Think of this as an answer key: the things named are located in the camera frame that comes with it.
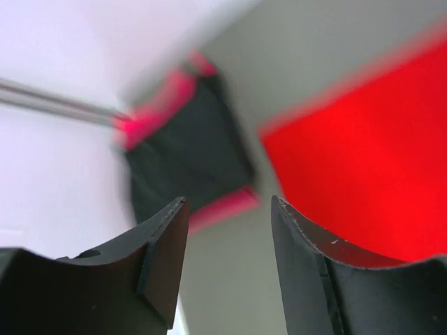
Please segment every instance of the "white surface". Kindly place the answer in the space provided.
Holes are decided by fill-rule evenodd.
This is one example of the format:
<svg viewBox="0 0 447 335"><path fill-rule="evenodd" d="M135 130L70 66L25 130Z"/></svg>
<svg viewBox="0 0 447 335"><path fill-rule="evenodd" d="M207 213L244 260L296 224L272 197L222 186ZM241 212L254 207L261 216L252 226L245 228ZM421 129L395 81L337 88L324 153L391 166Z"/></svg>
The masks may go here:
<svg viewBox="0 0 447 335"><path fill-rule="evenodd" d="M129 83L160 75L259 0L5 0L0 77L121 107Z"/></svg>
<svg viewBox="0 0 447 335"><path fill-rule="evenodd" d="M116 106L109 55L65 1L0 2L0 77Z"/></svg>
<svg viewBox="0 0 447 335"><path fill-rule="evenodd" d="M111 132L0 106L0 243L72 257L128 230Z"/></svg>

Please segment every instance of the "red panel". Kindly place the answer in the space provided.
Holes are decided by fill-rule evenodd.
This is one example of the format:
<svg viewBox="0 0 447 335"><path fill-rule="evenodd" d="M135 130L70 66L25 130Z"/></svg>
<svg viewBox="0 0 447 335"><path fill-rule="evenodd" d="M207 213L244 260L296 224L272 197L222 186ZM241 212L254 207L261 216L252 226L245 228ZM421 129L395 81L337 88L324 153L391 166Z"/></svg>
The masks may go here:
<svg viewBox="0 0 447 335"><path fill-rule="evenodd" d="M447 253L444 37L310 116L261 132L293 206L401 260Z"/></svg>

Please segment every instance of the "black plastic part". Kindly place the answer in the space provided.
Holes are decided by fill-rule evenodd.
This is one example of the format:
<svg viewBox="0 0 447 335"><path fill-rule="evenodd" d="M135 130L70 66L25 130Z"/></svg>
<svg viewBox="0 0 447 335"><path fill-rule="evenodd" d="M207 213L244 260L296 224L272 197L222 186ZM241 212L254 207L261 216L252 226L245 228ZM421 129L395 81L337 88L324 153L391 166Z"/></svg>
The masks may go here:
<svg viewBox="0 0 447 335"><path fill-rule="evenodd" d="M0 249L0 334L161 335L172 328L189 206L74 259Z"/></svg>
<svg viewBox="0 0 447 335"><path fill-rule="evenodd" d="M272 199L289 335L445 335L447 259L402 262L345 241Z"/></svg>

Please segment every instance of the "silver rod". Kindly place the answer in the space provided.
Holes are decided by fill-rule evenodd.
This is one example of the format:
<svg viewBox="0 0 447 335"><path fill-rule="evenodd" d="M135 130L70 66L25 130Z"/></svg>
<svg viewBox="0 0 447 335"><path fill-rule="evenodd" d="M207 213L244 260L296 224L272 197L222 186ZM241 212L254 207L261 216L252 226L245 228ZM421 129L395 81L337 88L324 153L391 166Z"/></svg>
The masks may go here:
<svg viewBox="0 0 447 335"><path fill-rule="evenodd" d="M99 107L1 78L0 103L102 126L111 126L111 118L119 114L112 108Z"/></svg>

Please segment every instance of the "gray wall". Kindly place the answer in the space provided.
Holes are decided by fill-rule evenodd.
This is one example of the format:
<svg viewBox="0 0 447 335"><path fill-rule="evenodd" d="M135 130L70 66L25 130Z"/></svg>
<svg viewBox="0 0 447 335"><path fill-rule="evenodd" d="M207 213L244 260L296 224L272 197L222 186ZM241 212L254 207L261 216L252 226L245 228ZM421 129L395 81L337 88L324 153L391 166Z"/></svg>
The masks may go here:
<svg viewBox="0 0 447 335"><path fill-rule="evenodd" d="M263 205L189 237L181 296L191 334L286 333L270 230L279 190L257 125L446 13L447 0L265 0L204 48L226 76Z"/></svg>

